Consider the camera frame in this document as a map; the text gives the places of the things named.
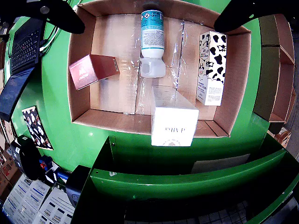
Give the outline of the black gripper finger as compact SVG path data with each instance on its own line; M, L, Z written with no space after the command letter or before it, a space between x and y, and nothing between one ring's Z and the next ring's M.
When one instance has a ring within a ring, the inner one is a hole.
M217 32L233 31L245 23L267 15L282 14L291 29L299 29L299 2L297 0L232 0L214 23Z
M17 17L47 21L73 34L82 34L85 24L65 0L2 0L0 2L0 25L12 25Z

